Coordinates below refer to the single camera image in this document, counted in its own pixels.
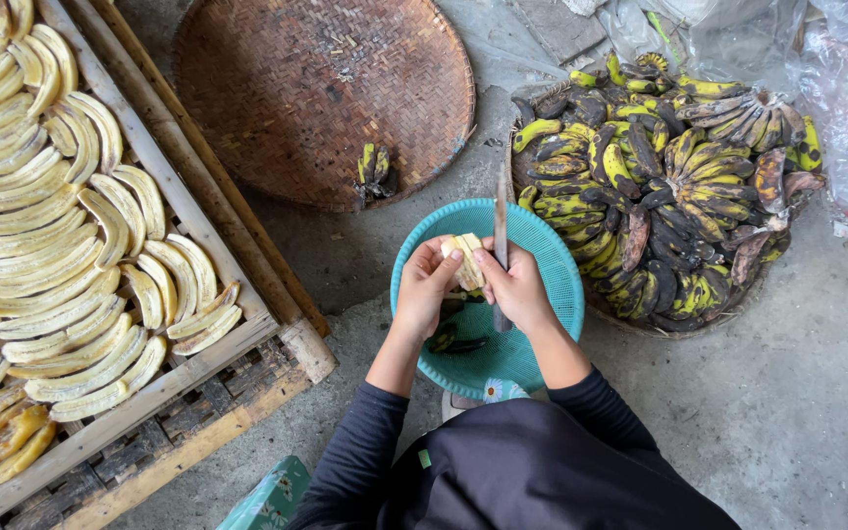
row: round woven tray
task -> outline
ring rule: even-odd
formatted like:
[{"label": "round woven tray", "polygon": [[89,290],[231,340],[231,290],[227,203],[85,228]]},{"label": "round woven tray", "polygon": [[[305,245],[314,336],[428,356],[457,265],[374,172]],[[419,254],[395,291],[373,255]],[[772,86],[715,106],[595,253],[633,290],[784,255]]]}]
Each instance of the round woven tray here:
[{"label": "round woven tray", "polygon": [[[571,90],[571,87],[573,86],[574,85],[571,81],[561,81],[548,89],[544,94],[533,98],[529,103],[532,105],[532,108],[537,108],[540,102],[543,102],[547,98],[565,90]],[[532,178],[527,174],[527,171],[531,169],[532,153],[535,152],[539,142],[538,138],[534,139],[525,149],[522,150],[522,152],[513,157],[512,138],[515,136],[515,133],[519,132],[521,129],[522,116],[516,116],[512,121],[512,128],[509,132],[509,141],[506,143],[506,178],[512,182],[512,186],[515,188],[516,194],[522,191],[525,186],[529,186],[532,183]],[[596,315],[600,319],[605,319],[610,325],[620,328],[623,331],[644,337],[652,337],[654,339],[672,339],[677,341],[689,339],[704,335],[705,333],[712,331],[716,327],[731,321],[747,311],[748,305],[751,302],[758,300],[761,290],[764,289],[764,280],[767,279],[768,272],[771,271],[772,263],[773,262],[769,262],[761,265],[760,269],[755,274],[755,280],[751,283],[751,286],[748,287],[747,290],[732,296],[731,300],[728,302],[728,306],[721,315],[703,324],[701,328],[695,331],[663,331],[653,325],[650,325],[649,322],[618,319],[610,310],[610,305],[604,299],[604,295],[599,292],[592,291],[590,279],[582,276],[582,283],[584,285],[584,302],[587,310],[590,311],[591,314]]]},{"label": "round woven tray", "polygon": [[196,0],[176,31],[176,89],[240,184],[352,211],[367,141],[397,193],[427,186],[473,127],[463,42],[430,0]]}]

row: knife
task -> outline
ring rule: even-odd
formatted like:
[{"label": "knife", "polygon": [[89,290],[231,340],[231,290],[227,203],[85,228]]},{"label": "knife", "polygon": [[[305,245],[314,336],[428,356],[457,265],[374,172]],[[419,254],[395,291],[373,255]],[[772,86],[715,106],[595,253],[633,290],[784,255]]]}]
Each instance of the knife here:
[{"label": "knife", "polygon": [[[496,181],[496,204],[493,215],[493,255],[500,262],[503,271],[509,271],[509,252],[506,239],[506,174],[500,171],[500,178]],[[499,333],[505,333],[512,329],[512,321],[502,314],[500,304],[493,305],[493,329]]]}]

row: teal plastic basket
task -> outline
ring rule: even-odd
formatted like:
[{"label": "teal plastic basket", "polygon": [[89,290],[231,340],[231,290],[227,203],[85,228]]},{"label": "teal plastic basket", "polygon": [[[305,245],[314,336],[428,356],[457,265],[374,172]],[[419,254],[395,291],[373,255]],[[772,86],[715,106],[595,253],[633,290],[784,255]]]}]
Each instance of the teal plastic basket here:
[{"label": "teal plastic basket", "polygon": [[[558,234],[536,215],[517,205],[507,205],[507,232],[515,244],[535,255],[545,282],[548,301],[572,339],[578,340],[584,319],[584,292],[578,266]],[[479,238],[493,235],[493,199],[466,199],[446,205],[424,218],[401,246],[391,271],[391,314],[398,306],[401,268],[427,239],[444,234],[473,232]],[[506,333],[493,330],[493,307],[488,304],[466,304],[465,309],[450,318],[457,324],[459,339],[488,337],[482,348],[465,354],[431,353],[427,345],[421,349],[418,368],[430,379],[450,392],[472,399],[482,399],[489,377],[510,379],[526,392],[545,386],[535,354],[525,334],[512,328]]]}]

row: basket of bananas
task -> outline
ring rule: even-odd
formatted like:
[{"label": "basket of bananas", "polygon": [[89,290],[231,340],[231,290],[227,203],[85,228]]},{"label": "basket of bananas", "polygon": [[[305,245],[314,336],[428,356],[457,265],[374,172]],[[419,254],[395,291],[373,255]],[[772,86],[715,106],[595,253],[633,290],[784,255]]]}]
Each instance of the basket of bananas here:
[{"label": "basket of bananas", "polygon": [[552,226],[596,315],[685,339],[744,311],[823,187],[812,121],[779,94],[674,76],[657,53],[513,97],[506,171]]}]

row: hand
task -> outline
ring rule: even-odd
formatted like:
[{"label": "hand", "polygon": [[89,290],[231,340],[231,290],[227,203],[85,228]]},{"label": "hand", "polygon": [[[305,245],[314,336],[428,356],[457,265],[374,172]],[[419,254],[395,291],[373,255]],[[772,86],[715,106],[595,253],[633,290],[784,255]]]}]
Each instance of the hand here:
[{"label": "hand", "polygon": [[457,286],[453,274],[460,268],[463,253],[454,249],[444,258],[440,244],[451,236],[428,239],[418,246],[401,269],[393,331],[423,342],[437,329],[444,294]]},{"label": "hand", "polygon": [[555,310],[548,303],[542,274],[535,256],[508,241],[509,271],[503,271],[500,262],[487,250],[493,250],[493,238],[483,238],[483,249],[473,251],[473,258],[483,275],[486,286],[483,295],[489,304],[499,304],[506,317],[526,335],[558,323]]}]

